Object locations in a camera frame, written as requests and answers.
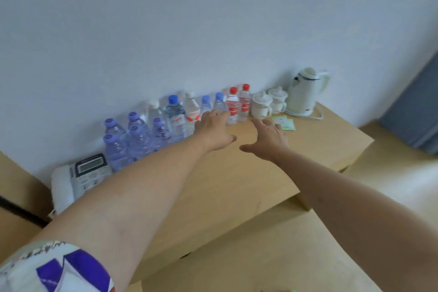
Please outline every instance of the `telephone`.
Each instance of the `telephone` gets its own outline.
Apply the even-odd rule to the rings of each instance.
[[[103,154],[55,169],[52,173],[52,199],[55,214],[59,215],[110,175],[112,175],[111,167]]]

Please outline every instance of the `wooden floor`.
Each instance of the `wooden floor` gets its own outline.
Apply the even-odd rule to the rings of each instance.
[[[345,173],[438,226],[438,159],[408,148],[376,124],[364,132],[375,142]],[[293,201],[157,272],[142,282],[142,288],[144,292],[379,291],[316,214]]]

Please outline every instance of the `kettle lid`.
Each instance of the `kettle lid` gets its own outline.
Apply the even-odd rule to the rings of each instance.
[[[301,72],[300,75],[304,78],[304,79],[309,79],[309,80],[318,80],[320,79],[320,75],[311,67],[308,68],[304,68]]]
[[[266,91],[262,91],[261,93],[252,95],[252,100],[257,104],[268,106],[272,103],[273,99]]]
[[[272,96],[275,99],[283,99],[286,98],[289,94],[284,91],[282,87],[276,87],[269,89],[268,95]]]

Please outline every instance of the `bottle with red cap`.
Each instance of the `bottle with red cap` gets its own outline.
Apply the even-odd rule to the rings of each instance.
[[[229,111],[227,125],[234,125],[235,123],[237,123],[237,114],[239,112],[239,98],[237,96],[236,87],[231,87],[229,89],[229,96],[227,98],[227,107]]]
[[[245,121],[248,119],[248,114],[251,105],[251,94],[249,93],[249,84],[245,83],[242,91],[239,94],[240,110],[237,115],[238,121]]]

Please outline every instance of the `blue curtain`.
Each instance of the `blue curtain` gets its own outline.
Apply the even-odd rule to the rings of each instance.
[[[407,145],[438,154],[438,54],[379,122]]]

